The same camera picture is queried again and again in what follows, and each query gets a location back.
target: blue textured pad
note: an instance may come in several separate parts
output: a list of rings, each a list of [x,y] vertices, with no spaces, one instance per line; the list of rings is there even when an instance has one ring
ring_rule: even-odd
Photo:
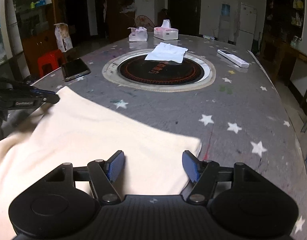
[[[125,163],[125,154],[121,152],[110,164],[107,174],[111,183],[115,182]]]
[[[192,182],[199,180],[197,164],[185,152],[182,153],[182,166]]]

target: beige circular trim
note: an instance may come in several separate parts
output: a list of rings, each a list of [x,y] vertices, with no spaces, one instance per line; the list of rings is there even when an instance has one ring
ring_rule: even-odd
[[[186,53],[184,57],[197,62],[202,67],[208,66],[210,69],[210,73],[207,77],[203,77],[200,81],[197,81],[193,84],[178,85],[178,86],[150,85],[150,84],[143,84],[143,83],[127,80],[119,74],[118,67],[122,62],[124,62],[125,60],[131,57],[148,54],[151,51],[153,51],[153,49],[140,49],[140,50],[128,52],[119,57],[116,57],[110,60],[103,67],[102,74],[106,78],[106,80],[112,83],[118,84],[120,86],[130,87],[130,88],[135,88],[135,89],[142,89],[142,90],[147,90],[147,91],[154,91],[154,92],[167,92],[167,93],[198,90],[198,89],[210,86],[215,81],[215,76],[216,76],[215,66],[209,60],[206,60],[203,57],[199,57],[199,56],[189,54],[189,53]]]

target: white refrigerator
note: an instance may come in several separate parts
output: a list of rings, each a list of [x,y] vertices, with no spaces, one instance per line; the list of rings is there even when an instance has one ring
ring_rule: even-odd
[[[257,9],[241,3],[239,8],[238,37],[236,45],[251,50],[255,24],[257,21]]]

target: black smartphone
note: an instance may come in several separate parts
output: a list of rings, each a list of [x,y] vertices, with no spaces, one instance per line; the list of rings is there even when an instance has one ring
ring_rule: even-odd
[[[61,65],[61,70],[66,82],[89,74],[91,71],[81,58]]]

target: fan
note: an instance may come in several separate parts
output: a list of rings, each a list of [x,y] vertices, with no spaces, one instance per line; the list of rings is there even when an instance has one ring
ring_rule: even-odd
[[[144,27],[148,32],[153,32],[155,25],[147,16],[139,15],[135,20],[136,28]]]

